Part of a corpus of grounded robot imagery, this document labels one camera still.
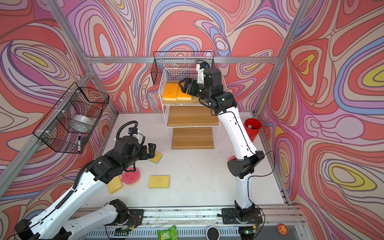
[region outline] pink sponge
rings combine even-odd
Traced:
[[[121,181],[127,185],[134,185],[140,181],[141,174],[140,171],[136,168],[136,172],[124,172],[121,175]]]

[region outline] black cable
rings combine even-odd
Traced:
[[[259,235],[259,233],[262,231],[263,226],[264,226],[264,224],[265,224],[265,214],[264,214],[263,210],[262,210],[258,205],[255,204],[255,206],[258,207],[258,208],[260,209],[260,211],[263,213],[264,221],[263,221],[263,225],[261,226],[260,230],[256,233],[256,235],[253,237],[253,239],[255,239],[255,238],[257,237],[257,235]]]
[[[111,240],[107,232],[107,226],[104,225],[104,227],[105,227],[105,233],[107,234],[108,239]]]
[[[144,141],[145,141],[145,136],[141,133],[138,132],[138,134],[140,134],[141,136],[143,136],[143,139],[141,140],[141,144],[140,144],[140,148],[143,146],[144,144]]]
[[[236,217],[229,217],[227,215],[224,215],[224,214],[217,214],[218,217],[225,217],[225,218],[228,218],[228,219],[236,219]]]
[[[137,121],[129,121],[129,122],[126,122],[124,123],[118,130],[118,132],[116,133],[116,139],[120,138],[120,132],[128,125],[131,125],[132,123],[135,124],[132,132],[131,132],[131,136],[133,135],[133,133],[135,132],[135,129],[137,129],[137,125],[138,125],[138,122]]]
[[[74,180],[74,183],[73,183],[73,186],[72,186],[73,190],[70,190],[70,191],[67,193],[67,195],[65,195],[65,197],[64,197],[64,198],[63,198],[63,199],[62,199],[62,200],[55,206],[55,209],[59,209],[59,208],[65,203],[65,201],[67,201],[68,198],[69,198],[74,192],[77,191],[76,188],[77,188],[77,185],[79,184],[81,175],[83,174],[83,172],[84,172],[84,170],[86,169],[86,167],[88,167],[92,162],[93,162],[93,160],[87,162],[87,163],[80,169],[80,171],[77,173],[76,179]]]
[[[40,223],[40,222],[37,222],[36,224],[34,224],[34,225],[32,225],[32,226],[30,226],[30,227],[24,229],[23,231],[21,231],[21,232],[19,232],[19,233],[22,233],[22,232],[24,232],[24,231],[27,231],[27,230],[33,228],[34,226],[36,226],[36,225],[39,224],[39,223]],[[10,239],[10,238],[13,237],[13,236],[18,235],[19,233],[15,233],[15,234],[10,235],[6,240]]]
[[[127,171],[126,169],[123,169],[125,172],[136,172],[136,163],[133,164],[133,170]]]
[[[248,146],[247,140],[245,139],[244,133],[243,133],[243,131],[241,130],[241,127],[240,127],[240,125],[239,125],[239,122],[238,122],[237,119],[236,119],[236,115],[235,115],[235,113],[233,113],[233,112],[231,112],[231,111],[227,111],[227,112],[225,112],[225,113],[232,113],[233,116],[235,117],[236,123],[237,123],[237,125],[239,126],[239,129],[240,129],[240,132],[242,133],[243,138],[244,138],[244,141],[245,141],[245,143],[246,143],[246,145],[247,145],[247,147],[248,147],[248,149],[249,149],[249,151],[250,151],[251,153],[253,153],[254,155],[256,155],[256,156],[258,156],[258,157],[263,157],[263,156],[267,155],[267,154],[270,153],[270,152],[272,152],[272,154],[273,154],[273,168],[272,168],[272,171],[271,171],[270,173],[268,173],[268,174],[266,174],[266,175],[261,175],[261,176],[253,175],[253,176],[250,176],[250,177],[247,179],[247,192],[248,192],[247,195],[248,195],[248,199],[249,199],[249,201],[250,201],[252,204],[254,204],[256,207],[258,207],[258,208],[260,209],[260,211],[263,213],[263,216],[264,216],[263,225],[261,226],[260,230],[259,230],[259,231],[256,233],[256,235],[254,236],[253,239],[255,239],[255,238],[257,237],[257,235],[259,235],[259,233],[260,233],[261,230],[263,229],[263,226],[264,226],[264,224],[265,224],[265,214],[264,214],[263,210],[262,210],[258,205],[256,205],[256,204],[251,200],[251,198],[249,197],[249,179],[250,179],[251,177],[266,177],[266,176],[268,176],[268,175],[271,175],[271,174],[274,172],[274,170],[275,170],[275,166],[276,166],[275,153],[274,153],[273,151],[269,151],[269,152],[267,152],[267,153],[264,154],[264,155],[257,155],[257,154],[255,154],[254,152],[252,152],[252,151],[251,151],[251,148]],[[216,114],[216,115],[214,115],[214,114],[212,114],[212,109],[211,109],[211,115],[213,115],[213,116],[219,116],[219,115],[222,115],[222,114],[224,114],[224,113],[220,113],[220,114]]]

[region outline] green snack package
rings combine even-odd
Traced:
[[[159,236],[159,240],[177,240],[176,226],[172,226],[170,229],[158,231],[157,235]]]

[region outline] white table surface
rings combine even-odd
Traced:
[[[244,122],[250,113],[240,113]],[[146,144],[155,143],[156,151],[163,157],[158,164],[149,160],[136,162],[140,170],[140,181],[110,194],[105,186],[95,193],[82,207],[102,207],[114,199],[122,200],[128,207],[187,207],[233,205],[236,198],[235,177],[227,167],[228,158],[234,149],[227,131],[222,125],[219,130],[216,149],[171,150],[169,147],[164,115],[162,113],[119,114],[108,139],[104,154],[114,147],[114,138],[121,125],[136,120]],[[265,153],[260,137],[253,144]],[[265,157],[256,167],[254,175],[271,172],[271,165]],[[169,188],[149,189],[149,176],[170,175]],[[255,204],[284,204],[280,189],[273,174],[253,177],[250,180]]]

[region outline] black round object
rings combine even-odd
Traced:
[[[215,227],[210,227],[207,231],[207,238],[209,240],[218,240],[219,238],[219,233],[217,228]]]

